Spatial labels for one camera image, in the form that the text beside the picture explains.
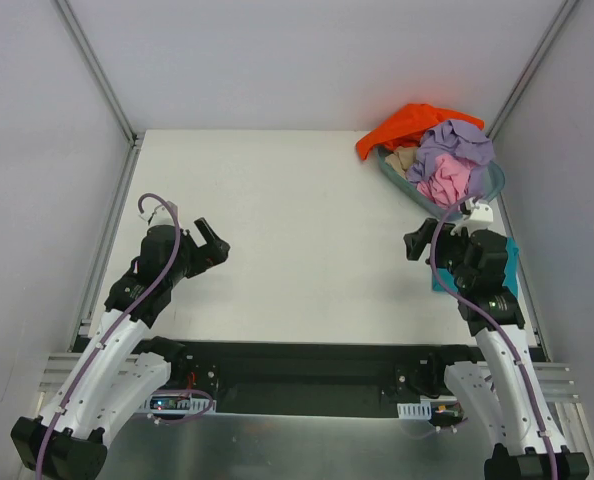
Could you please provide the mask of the orange t shirt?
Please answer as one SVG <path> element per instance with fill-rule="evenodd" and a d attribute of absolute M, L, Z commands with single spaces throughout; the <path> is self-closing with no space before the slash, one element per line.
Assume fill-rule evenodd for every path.
<path fill-rule="evenodd" d="M 376 129 L 357 141 L 356 152 L 365 161 L 374 147 L 384 146 L 389 150 L 398 147 L 419 146 L 427 130 L 450 120 L 463 120 L 480 130 L 485 122 L 477 117 L 455 110 L 434 107 L 430 104 L 407 104 L 387 118 Z"/>

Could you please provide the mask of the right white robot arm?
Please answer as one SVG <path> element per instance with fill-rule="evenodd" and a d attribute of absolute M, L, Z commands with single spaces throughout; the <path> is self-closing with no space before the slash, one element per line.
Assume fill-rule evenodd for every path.
<path fill-rule="evenodd" d="M 428 250 L 431 269 L 445 267 L 451 273 L 456 288 L 450 294 L 491 376 L 485 380 L 477 362 L 454 346 L 408 374 L 406 386 L 429 398 L 451 393 L 466 416 L 480 423 L 492 445 L 485 478 L 587 478 L 585 454 L 571 450 L 550 412 L 518 300 L 504 283 L 506 237 L 428 218 L 405 235 L 404 243 L 409 260 L 419 260 Z"/>

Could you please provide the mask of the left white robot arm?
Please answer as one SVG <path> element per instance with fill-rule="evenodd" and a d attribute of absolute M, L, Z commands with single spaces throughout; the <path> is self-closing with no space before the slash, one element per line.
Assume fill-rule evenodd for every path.
<path fill-rule="evenodd" d="M 172 224 L 149 226 L 64 383 L 36 417 L 14 424 L 11 439 L 24 467 L 48 479 L 94 479 L 112 441 L 156 391 L 178 400 L 197 395 L 187 347 L 149 335 L 180 281 L 228 258 L 229 244 L 208 222 L 194 224 L 202 245 Z"/>

